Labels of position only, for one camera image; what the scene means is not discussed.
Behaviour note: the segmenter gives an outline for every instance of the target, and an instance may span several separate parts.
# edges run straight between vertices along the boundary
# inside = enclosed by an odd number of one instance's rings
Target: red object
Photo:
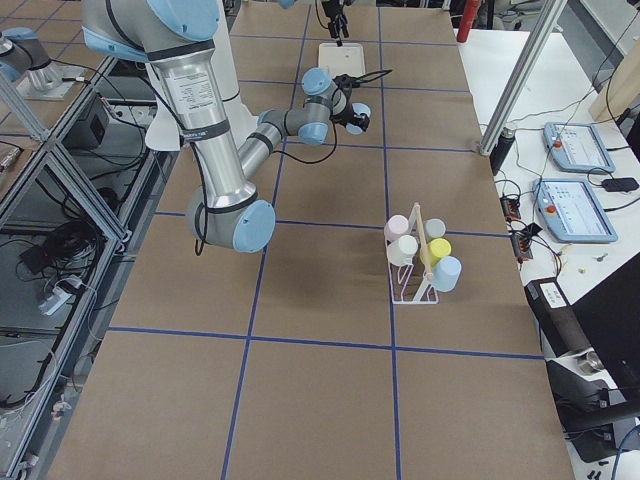
[[[460,43],[464,43],[469,38],[469,30],[473,26],[473,20],[476,18],[480,8],[480,0],[467,0],[467,4],[464,6],[464,13],[462,14],[462,20],[460,21],[460,27],[458,27],[458,36],[456,40]]]

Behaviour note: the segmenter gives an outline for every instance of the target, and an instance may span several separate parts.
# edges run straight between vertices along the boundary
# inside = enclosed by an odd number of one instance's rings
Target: white table
[[[468,42],[459,45],[480,124],[489,123],[527,35],[527,32],[472,30]],[[562,109],[588,94],[579,104],[561,112],[528,117],[518,121],[517,126],[535,129],[542,128],[549,121],[566,122],[569,119],[571,122],[592,123],[593,119],[588,109],[596,98],[596,93],[591,90],[591,82],[582,71],[568,44],[561,34],[554,33],[538,59],[510,119],[519,119],[531,113]],[[613,122],[599,124],[597,128],[607,148],[626,145],[624,137]],[[541,131],[521,130],[517,133],[517,148],[514,145],[511,149],[502,170],[506,178],[513,180],[521,187],[522,192],[531,191],[531,184],[538,175],[516,165],[518,152],[520,165],[526,166],[533,172],[543,173],[545,178],[586,178],[586,175],[561,172],[551,158],[547,161],[547,150]],[[640,163],[631,150],[611,152],[611,156],[616,165],[614,173],[616,177],[640,179]],[[600,175],[591,177],[595,181],[606,178]],[[500,174],[496,177],[496,179],[501,178],[503,177]],[[497,185],[499,193],[502,192],[502,187],[503,184]],[[626,204],[640,195],[638,192],[607,193],[599,188],[595,188],[594,191],[604,208]],[[515,193],[516,189],[507,185],[506,192]],[[534,215],[532,201],[532,194],[523,195],[521,198],[520,211],[523,220],[526,223],[533,220],[544,227],[544,222],[539,215]],[[563,268],[558,283],[571,303],[580,299],[640,251],[640,202],[618,212],[611,212],[608,216],[619,236],[619,240],[612,244],[567,245],[555,242],[546,232],[540,234],[549,242],[551,248],[562,252]],[[523,285],[533,279],[554,276],[551,254],[536,244],[533,245],[532,252],[534,260],[525,262],[522,266]],[[598,261],[597,258],[604,254],[606,256]],[[575,365],[575,361],[570,358],[561,359],[560,362],[565,366]],[[597,378],[592,376],[588,379],[605,379],[613,386],[606,372],[599,374]],[[586,478],[592,470],[602,470],[600,477],[602,480],[610,478],[613,461],[604,467],[599,466],[597,462],[585,464],[569,442],[567,448],[577,479]],[[640,452],[625,453],[618,468],[617,480],[637,480],[638,472],[640,472]]]

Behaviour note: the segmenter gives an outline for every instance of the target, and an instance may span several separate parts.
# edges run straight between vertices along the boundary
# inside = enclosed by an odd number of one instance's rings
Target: light blue object held by gripper
[[[452,256],[444,257],[433,267],[431,285],[438,292],[450,292],[456,287],[461,272],[460,260]]]

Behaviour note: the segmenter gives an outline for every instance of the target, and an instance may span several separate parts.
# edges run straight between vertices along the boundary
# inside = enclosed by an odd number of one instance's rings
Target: blue cable
[[[627,434],[620,442],[620,446],[618,447],[618,453],[616,453],[616,461],[613,463],[613,472],[611,473],[611,480],[616,480],[616,473],[618,471],[618,463],[620,462],[620,455],[622,455],[622,449],[624,448],[625,442],[633,435],[635,432],[640,432],[640,425],[636,425],[631,430],[627,432]]]

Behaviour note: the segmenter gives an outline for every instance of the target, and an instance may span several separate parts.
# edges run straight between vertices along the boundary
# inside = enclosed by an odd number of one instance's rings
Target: blue and white device
[[[560,170],[597,175],[616,169],[594,125],[547,123],[544,138]]]
[[[559,242],[611,243],[618,240],[586,180],[536,180],[533,191],[544,222]]]

